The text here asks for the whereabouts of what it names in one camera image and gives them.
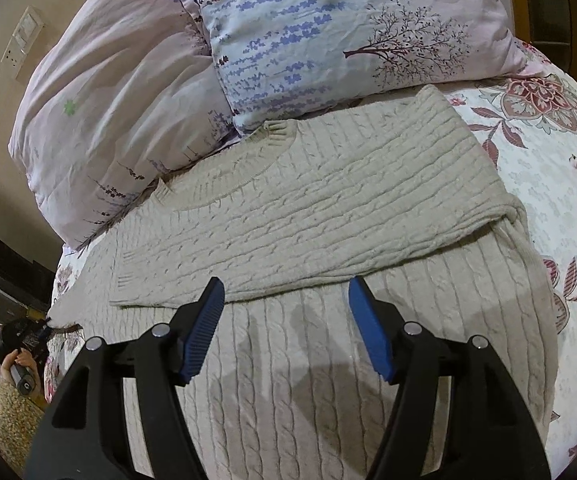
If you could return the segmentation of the person's left hand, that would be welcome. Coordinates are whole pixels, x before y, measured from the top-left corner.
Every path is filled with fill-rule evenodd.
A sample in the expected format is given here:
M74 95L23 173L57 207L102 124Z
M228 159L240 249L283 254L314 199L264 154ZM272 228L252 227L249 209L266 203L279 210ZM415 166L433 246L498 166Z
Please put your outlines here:
M31 400L40 410L46 409L48 404L42 390L38 366L27 349L15 349L5 357L1 364L1 375L18 393Z

